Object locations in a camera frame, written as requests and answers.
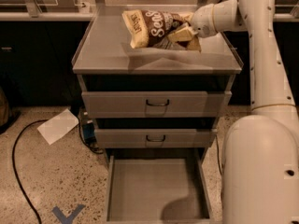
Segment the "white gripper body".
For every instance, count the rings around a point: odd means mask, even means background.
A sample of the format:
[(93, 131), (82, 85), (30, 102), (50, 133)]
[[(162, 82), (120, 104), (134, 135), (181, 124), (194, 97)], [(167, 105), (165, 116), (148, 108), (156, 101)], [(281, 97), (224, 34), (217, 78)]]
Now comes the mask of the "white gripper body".
[(217, 33), (214, 25), (214, 5), (209, 4), (198, 8), (192, 16), (191, 26), (199, 37), (211, 37)]

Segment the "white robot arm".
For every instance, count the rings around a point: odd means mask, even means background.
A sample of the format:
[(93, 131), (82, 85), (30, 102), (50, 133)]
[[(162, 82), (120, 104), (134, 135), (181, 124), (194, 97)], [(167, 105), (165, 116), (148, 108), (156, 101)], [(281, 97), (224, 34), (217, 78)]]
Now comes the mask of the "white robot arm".
[(224, 31), (249, 34), (250, 113), (222, 148), (222, 224), (299, 224), (299, 119), (278, 49), (275, 0), (198, 8), (168, 35), (187, 42)]

